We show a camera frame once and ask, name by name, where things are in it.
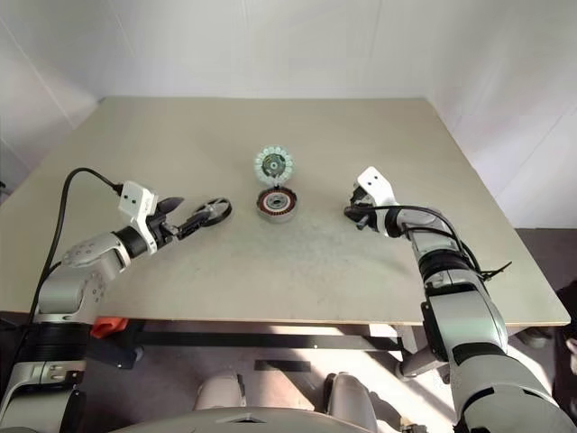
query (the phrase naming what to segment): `black ring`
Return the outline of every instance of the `black ring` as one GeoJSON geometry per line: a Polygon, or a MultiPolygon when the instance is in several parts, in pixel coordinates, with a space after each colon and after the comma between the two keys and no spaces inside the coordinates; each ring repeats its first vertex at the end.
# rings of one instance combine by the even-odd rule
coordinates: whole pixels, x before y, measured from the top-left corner
{"type": "Polygon", "coordinates": [[[231,215],[231,213],[233,212],[233,205],[231,204],[231,202],[227,198],[214,198],[214,199],[206,202],[204,205],[199,206],[198,209],[195,210],[195,214],[196,214],[196,212],[202,212],[205,207],[210,206],[210,205],[214,205],[215,203],[226,203],[226,204],[228,204],[228,206],[226,207],[226,209],[224,210],[224,212],[221,215],[215,216],[213,218],[209,217],[207,219],[207,221],[202,223],[202,227],[214,226],[215,224],[218,224],[218,223],[224,221],[225,219],[227,219],[228,216],[231,215]]]}

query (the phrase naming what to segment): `black cable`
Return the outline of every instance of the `black cable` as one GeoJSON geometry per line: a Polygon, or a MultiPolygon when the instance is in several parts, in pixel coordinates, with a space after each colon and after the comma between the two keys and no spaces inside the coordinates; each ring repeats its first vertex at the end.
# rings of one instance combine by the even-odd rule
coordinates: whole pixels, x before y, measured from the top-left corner
{"type": "Polygon", "coordinates": [[[56,262],[54,263],[50,269],[48,269],[48,275],[46,275],[46,278],[50,277],[50,274],[53,273],[54,271],[56,271],[56,268],[58,268],[60,265],[62,264],[62,262],[56,262]]]}
{"type": "Polygon", "coordinates": [[[491,278],[493,278],[498,273],[502,273],[503,271],[505,271],[512,263],[513,262],[509,262],[509,263],[501,266],[500,268],[498,268],[495,271],[484,271],[481,273],[481,275],[485,281],[489,281],[491,278]]]}
{"type": "Polygon", "coordinates": [[[479,266],[479,262],[477,262],[477,257],[475,257],[475,254],[472,253],[471,248],[469,248],[469,245],[463,242],[463,248],[465,249],[467,255],[471,259],[472,266],[475,269],[475,271],[482,272],[481,267],[479,266]]]}
{"type": "Polygon", "coordinates": [[[389,205],[389,206],[374,206],[374,207],[352,206],[352,208],[354,208],[355,210],[358,210],[359,212],[364,212],[364,213],[369,213],[369,212],[372,212],[374,210],[391,210],[391,209],[403,210],[403,209],[406,209],[406,210],[418,210],[420,212],[425,212],[426,214],[433,215],[433,216],[439,218],[441,221],[443,221],[447,225],[447,227],[449,227],[449,230],[451,230],[451,233],[454,236],[453,239],[457,243],[457,247],[459,248],[459,251],[463,254],[466,254],[466,252],[463,248],[463,242],[461,241],[461,238],[457,234],[457,231],[454,229],[453,224],[451,224],[451,221],[449,221],[441,212],[437,212],[436,210],[433,210],[429,207],[412,206],[412,205],[389,205]]]}

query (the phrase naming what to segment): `gray floor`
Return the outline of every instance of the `gray floor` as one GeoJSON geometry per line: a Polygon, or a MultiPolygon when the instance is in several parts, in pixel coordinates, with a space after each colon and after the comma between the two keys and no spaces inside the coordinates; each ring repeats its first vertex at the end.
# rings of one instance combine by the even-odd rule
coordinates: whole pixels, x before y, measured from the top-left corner
{"type": "MultiPolygon", "coordinates": [[[[577,277],[577,230],[518,230],[547,279],[556,289],[577,277]]],[[[151,323],[170,330],[231,330],[231,325],[200,323],[151,323]]],[[[278,331],[267,325],[232,325],[236,331],[278,331]]],[[[321,327],[319,333],[338,334],[358,329],[321,327]]],[[[302,327],[291,332],[308,332],[302,327]]],[[[512,338],[517,356],[534,364],[544,376],[553,377],[550,347],[534,351],[512,338]]],[[[255,406],[280,406],[312,410],[321,404],[327,374],[348,371],[373,391],[378,417],[398,427],[399,414],[426,423],[430,432],[452,431],[453,408],[448,387],[434,372],[412,382],[398,381],[392,371],[393,355],[368,355],[354,351],[170,348],[148,346],[131,371],[88,362],[82,389],[87,392],[86,432],[103,432],[131,423],[158,419],[191,410],[199,384],[212,373],[233,368],[244,377],[247,401],[255,406]],[[258,359],[305,360],[311,370],[303,373],[255,372],[258,359]]]]}

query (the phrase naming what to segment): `metal ring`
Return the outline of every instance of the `metal ring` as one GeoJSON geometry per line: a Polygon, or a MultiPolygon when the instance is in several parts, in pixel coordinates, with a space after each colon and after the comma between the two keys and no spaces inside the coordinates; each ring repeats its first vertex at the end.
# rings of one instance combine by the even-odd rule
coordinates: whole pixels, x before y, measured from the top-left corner
{"type": "Polygon", "coordinates": [[[254,160],[257,178],[270,187],[279,187],[289,180],[294,170],[294,161],[283,147],[265,147],[254,160]]]}
{"type": "Polygon", "coordinates": [[[289,221],[297,207],[297,194],[288,188],[265,189],[256,201],[259,214],[271,223],[289,221]]]}

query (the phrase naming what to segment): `table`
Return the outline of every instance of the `table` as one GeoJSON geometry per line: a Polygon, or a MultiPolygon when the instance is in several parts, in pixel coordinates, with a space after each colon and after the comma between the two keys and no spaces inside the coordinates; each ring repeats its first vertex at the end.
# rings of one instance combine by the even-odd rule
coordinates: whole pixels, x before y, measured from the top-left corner
{"type": "MultiPolygon", "coordinates": [[[[58,214],[61,185],[88,166],[186,201],[184,221],[225,196],[232,216],[152,257],[106,293],[104,316],[419,325],[424,299],[407,241],[359,232],[343,216],[353,182],[374,165],[397,200],[441,209],[485,269],[507,324],[569,317],[435,110],[420,99],[243,100],[109,97],[0,207],[0,309],[29,308],[58,214]],[[269,145],[296,162],[287,186],[298,212],[284,225],[257,216],[264,188],[252,161],[269,145]]],[[[73,182],[58,254],[123,226],[117,196],[90,176],[73,182]]]]}

